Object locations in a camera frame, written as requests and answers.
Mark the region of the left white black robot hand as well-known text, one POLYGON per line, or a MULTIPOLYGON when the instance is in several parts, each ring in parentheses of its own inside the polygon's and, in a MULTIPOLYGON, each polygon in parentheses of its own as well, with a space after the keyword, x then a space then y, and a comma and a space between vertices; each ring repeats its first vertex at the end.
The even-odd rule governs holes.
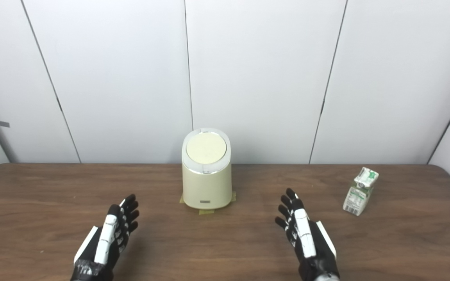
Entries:
POLYGON ((110 206, 102 226, 93 226, 74 257, 72 281, 112 281, 114 267, 138 228, 135 194, 110 206))

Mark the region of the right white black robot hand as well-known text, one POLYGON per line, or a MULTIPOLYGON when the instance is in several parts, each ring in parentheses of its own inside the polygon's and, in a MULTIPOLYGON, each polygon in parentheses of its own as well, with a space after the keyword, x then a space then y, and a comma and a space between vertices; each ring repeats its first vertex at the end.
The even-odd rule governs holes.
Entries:
POLYGON ((298 259, 298 273, 302 281, 339 281, 336 249, 321 221, 308 216, 302 200, 288 188, 281 196, 275 223, 286 233, 298 259))

